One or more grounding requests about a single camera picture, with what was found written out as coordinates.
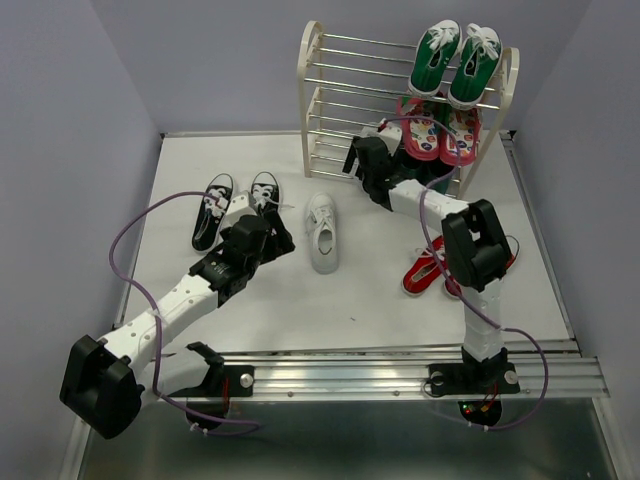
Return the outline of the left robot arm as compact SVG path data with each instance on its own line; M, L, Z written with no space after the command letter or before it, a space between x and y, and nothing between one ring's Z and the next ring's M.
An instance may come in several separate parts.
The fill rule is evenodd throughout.
M147 310L99 339L71 347L60 400L104 439L121 434L157 400L184 411L204 435L252 433L259 424L229 418L231 395L251 396L254 369L225 364L201 341L177 353L162 350L189 326L241 292L260 265L291 253L292 236L275 210L243 215L223 242L189 268Z

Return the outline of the white sneaker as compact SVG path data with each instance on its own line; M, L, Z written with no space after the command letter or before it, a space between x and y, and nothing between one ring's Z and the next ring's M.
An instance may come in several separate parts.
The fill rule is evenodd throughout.
M335 272L339 266L337 210L329 194L318 192L309 200L305 227L313 269L319 274Z

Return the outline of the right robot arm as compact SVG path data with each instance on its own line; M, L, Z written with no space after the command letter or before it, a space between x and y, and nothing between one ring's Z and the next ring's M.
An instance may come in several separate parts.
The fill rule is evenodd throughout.
M498 322L502 280L512 257L493 205L468 203L401 175L398 162L379 134L354 136L343 166L354 172L370 199L385 209L434 230L444 242L444 277L459 288L464 304L462 360L428 366L429 394L480 394L506 385L514 368Z

